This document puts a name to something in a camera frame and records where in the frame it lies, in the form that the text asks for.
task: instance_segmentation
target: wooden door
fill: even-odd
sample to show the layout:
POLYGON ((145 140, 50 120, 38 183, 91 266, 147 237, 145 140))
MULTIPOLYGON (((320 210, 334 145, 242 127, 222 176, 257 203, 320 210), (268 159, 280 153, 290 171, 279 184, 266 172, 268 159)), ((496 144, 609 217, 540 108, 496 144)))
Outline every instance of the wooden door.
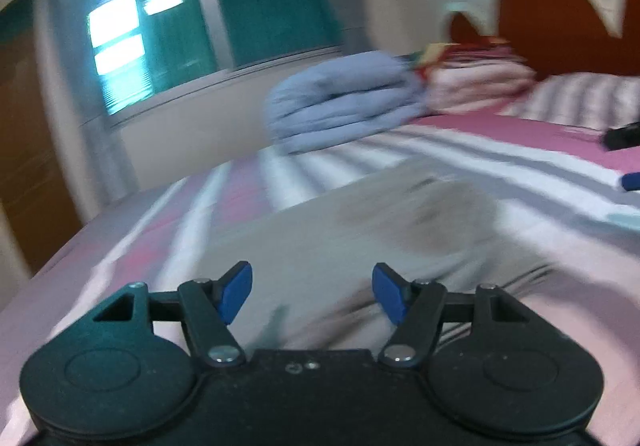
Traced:
POLYGON ((0 12, 0 202, 35 274, 81 223, 40 93, 31 1, 0 12))

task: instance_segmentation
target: striped pillow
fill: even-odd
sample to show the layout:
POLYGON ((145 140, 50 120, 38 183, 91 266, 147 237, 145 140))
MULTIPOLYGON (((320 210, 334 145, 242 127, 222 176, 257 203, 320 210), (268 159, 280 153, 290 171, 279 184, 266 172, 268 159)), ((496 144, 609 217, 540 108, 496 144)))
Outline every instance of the striped pillow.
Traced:
POLYGON ((593 130, 618 128, 640 119, 640 77, 588 72, 551 76, 498 114, 593 130))

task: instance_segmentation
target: folded clothes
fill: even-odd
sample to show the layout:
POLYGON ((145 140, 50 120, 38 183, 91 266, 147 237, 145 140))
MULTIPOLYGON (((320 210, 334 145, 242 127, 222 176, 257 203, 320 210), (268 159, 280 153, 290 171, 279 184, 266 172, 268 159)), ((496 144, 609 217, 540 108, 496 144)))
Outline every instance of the folded clothes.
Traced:
POLYGON ((422 53, 415 71, 428 83, 438 70, 506 62, 521 64, 524 59, 513 52, 506 40, 487 36, 479 44, 432 43, 422 53))
POLYGON ((532 80, 535 72, 521 63, 505 61, 491 65, 466 68, 442 68, 431 73, 431 87, 443 87, 450 91, 482 84, 504 83, 510 80, 532 80))
POLYGON ((501 100, 520 94, 531 88, 532 78, 516 78, 492 83, 478 83, 465 87, 450 88, 446 86, 431 87, 429 104, 433 110, 446 112, 447 109, 472 102, 485 100, 501 100))

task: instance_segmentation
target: light blue blanket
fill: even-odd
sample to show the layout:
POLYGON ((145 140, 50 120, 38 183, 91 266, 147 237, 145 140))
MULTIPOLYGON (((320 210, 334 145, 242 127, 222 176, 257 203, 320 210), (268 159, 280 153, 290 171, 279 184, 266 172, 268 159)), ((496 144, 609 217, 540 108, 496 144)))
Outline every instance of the light blue blanket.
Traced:
POLYGON ((287 153, 370 136, 425 114, 424 89, 407 64, 375 51, 323 62, 268 95, 271 138, 287 153))

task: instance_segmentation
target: headboard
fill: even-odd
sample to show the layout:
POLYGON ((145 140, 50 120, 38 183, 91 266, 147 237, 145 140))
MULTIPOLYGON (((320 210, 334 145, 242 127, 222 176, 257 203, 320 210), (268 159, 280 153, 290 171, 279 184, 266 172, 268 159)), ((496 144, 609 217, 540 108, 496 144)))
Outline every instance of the headboard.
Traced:
MULTIPOLYGON (((498 32, 539 78, 590 71, 640 75, 640 0, 626 0, 622 38, 610 36, 589 0, 500 0, 498 32)), ((449 20, 451 41, 480 35, 463 13, 449 20)))

